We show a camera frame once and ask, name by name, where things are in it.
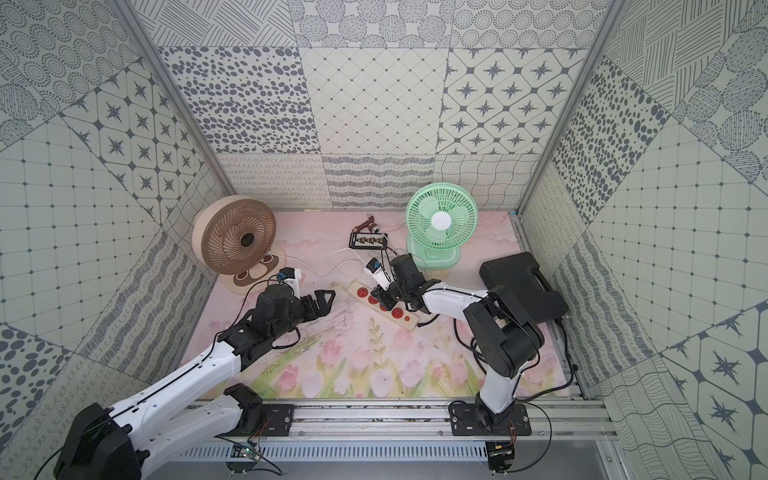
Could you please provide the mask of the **cream red power strip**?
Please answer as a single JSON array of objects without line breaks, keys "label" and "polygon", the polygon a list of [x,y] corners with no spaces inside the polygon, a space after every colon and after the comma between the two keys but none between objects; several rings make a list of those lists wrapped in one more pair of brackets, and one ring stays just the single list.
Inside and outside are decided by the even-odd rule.
[{"label": "cream red power strip", "polygon": [[409,312],[400,304],[387,310],[376,298],[371,295],[371,289],[359,281],[352,281],[347,286],[347,293],[359,304],[371,311],[380,319],[386,319],[399,328],[413,331],[417,325],[429,319],[421,312]]}]

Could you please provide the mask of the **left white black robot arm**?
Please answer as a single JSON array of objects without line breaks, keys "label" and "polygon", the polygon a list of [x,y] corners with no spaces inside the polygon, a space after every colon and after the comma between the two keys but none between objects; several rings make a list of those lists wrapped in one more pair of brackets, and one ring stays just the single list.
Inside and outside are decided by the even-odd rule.
[{"label": "left white black robot arm", "polygon": [[110,407],[94,403],[80,411],[55,456],[54,477],[142,479],[206,440],[260,431],[267,421],[263,399],[242,383],[204,407],[186,408],[275,350],[281,336],[329,315],[335,297],[333,290],[300,296],[295,280],[267,286],[205,352]]}]

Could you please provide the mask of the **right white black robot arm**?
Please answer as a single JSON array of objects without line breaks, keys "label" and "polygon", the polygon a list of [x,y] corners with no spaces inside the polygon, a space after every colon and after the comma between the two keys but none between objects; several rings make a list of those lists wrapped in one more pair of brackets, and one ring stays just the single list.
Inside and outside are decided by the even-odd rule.
[{"label": "right white black robot arm", "polygon": [[529,415],[516,392],[526,371],[540,359],[545,339],[511,290],[501,285],[468,290],[428,279],[409,254],[394,258],[388,266],[373,258],[365,271],[376,282],[374,298],[388,310],[401,302],[410,312],[468,324],[487,369],[474,406],[451,408],[458,421],[456,432],[468,428],[469,434],[532,434]]}]

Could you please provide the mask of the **green desk fan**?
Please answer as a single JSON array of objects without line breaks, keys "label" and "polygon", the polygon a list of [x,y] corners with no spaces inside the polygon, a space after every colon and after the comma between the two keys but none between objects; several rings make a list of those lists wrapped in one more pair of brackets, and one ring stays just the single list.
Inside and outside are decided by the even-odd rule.
[{"label": "green desk fan", "polygon": [[420,270],[445,270],[460,260],[460,247],[474,234],[479,210],[464,188],[447,182],[426,185],[406,207],[406,244]]}]

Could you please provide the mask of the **pink brown desk fan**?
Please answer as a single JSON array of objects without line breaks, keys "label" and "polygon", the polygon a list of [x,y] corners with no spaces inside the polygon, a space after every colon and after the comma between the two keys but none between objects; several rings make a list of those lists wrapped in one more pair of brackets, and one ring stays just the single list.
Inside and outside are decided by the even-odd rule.
[{"label": "pink brown desk fan", "polygon": [[265,203],[246,195],[221,198],[194,217],[193,252],[236,294],[265,287],[286,266],[275,243],[277,220]]}]

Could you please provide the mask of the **black charging board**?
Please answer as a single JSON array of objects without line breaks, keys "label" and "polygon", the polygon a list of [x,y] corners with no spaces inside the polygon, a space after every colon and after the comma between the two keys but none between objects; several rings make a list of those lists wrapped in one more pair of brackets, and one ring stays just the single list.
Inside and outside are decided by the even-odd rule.
[{"label": "black charging board", "polygon": [[384,251],[389,245],[388,238],[383,233],[351,232],[348,247],[353,250]]}]

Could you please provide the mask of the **black plastic case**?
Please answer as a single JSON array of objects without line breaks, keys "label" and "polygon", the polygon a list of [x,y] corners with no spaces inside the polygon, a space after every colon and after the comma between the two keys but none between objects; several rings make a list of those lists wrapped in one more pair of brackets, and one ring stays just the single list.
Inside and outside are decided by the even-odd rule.
[{"label": "black plastic case", "polygon": [[535,323],[562,319],[569,312],[530,252],[485,261],[479,274],[488,290],[499,285],[509,288]]}]

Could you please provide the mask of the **left green circuit board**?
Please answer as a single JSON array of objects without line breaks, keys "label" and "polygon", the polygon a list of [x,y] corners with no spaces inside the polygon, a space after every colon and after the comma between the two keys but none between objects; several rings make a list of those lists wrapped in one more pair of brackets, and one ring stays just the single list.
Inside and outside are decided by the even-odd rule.
[{"label": "left green circuit board", "polygon": [[225,465],[233,474],[245,474],[259,467],[258,456],[249,446],[240,442],[231,442],[230,446],[229,460]]}]

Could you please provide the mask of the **right black controller box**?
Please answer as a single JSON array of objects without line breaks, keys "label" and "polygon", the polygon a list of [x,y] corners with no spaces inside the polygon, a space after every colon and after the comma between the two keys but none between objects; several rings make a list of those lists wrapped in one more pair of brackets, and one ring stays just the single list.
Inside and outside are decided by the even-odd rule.
[{"label": "right black controller box", "polygon": [[493,474],[506,475],[515,460],[515,446],[512,442],[486,442],[486,458],[488,469]]}]

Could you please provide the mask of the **aluminium mounting rail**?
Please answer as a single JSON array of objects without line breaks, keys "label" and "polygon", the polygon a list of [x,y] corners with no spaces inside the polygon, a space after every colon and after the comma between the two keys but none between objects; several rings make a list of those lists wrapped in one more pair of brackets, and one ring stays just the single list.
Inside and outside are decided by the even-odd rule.
[{"label": "aluminium mounting rail", "polygon": [[[518,440],[615,441],[617,431],[600,401],[540,398],[523,410]],[[265,439],[304,441],[508,440],[510,430],[483,431],[472,405],[448,399],[267,401]]]}]

